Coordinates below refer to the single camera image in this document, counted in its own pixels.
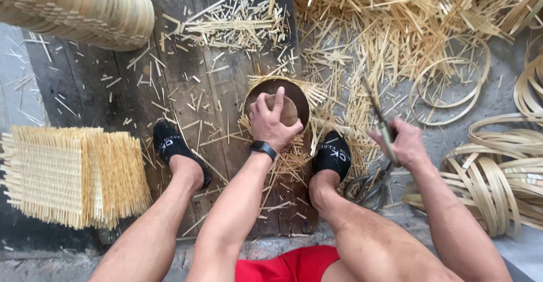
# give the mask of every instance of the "woven bamboo mat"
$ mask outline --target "woven bamboo mat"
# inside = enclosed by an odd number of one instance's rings
[[[1,170],[11,205],[75,229],[114,228],[151,204],[139,140],[101,128],[12,126]]]

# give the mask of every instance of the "foot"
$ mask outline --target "foot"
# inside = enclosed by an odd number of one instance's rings
[[[336,131],[329,132],[313,161],[313,177],[309,180],[306,192],[307,202],[311,205],[311,197],[318,188],[333,188],[345,179],[351,167],[351,151],[347,141]]]
[[[172,170],[172,183],[182,181],[183,185],[188,186],[191,194],[198,191],[204,185],[204,171],[200,164],[191,158],[173,155],[170,158],[169,167]]]
[[[350,167],[351,151],[347,141],[335,130],[329,132],[322,141],[313,161],[313,174],[315,175],[324,169],[331,169],[339,175],[339,181],[343,181],[349,173]]]
[[[191,150],[188,148],[187,143],[185,143],[185,140],[180,133],[164,120],[158,121],[153,128],[153,145],[155,151],[159,154],[160,159],[170,166],[172,172],[175,172],[178,168],[177,164],[170,164],[174,155],[181,155],[196,161],[204,174],[204,183],[200,189],[203,190],[209,186],[211,183],[211,175],[209,174],[207,167],[191,153]]]

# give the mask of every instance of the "black sock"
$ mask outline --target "black sock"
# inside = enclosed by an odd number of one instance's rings
[[[198,162],[204,172],[204,184],[201,190],[209,186],[211,175],[205,164],[191,153],[181,134],[164,120],[158,121],[153,128],[153,144],[160,159],[167,165],[169,165],[169,160],[173,155],[185,156]]]
[[[326,135],[317,151],[318,154],[313,161],[313,174],[323,169],[331,169],[336,171],[343,181],[351,167],[351,152],[347,141],[333,130]]]

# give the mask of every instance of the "red shorts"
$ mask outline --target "red shorts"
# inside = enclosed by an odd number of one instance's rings
[[[320,282],[324,271],[337,260],[332,246],[298,248],[267,261],[239,260],[236,282]]]

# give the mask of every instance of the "stack of woven bamboo mats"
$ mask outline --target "stack of woven bamboo mats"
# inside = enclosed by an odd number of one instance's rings
[[[127,51],[146,44],[155,15],[151,0],[0,0],[0,21]]]
[[[2,134],[8,202],[75,229],[114,228],[151,204],[139,140],[102,128],[12,126]]]

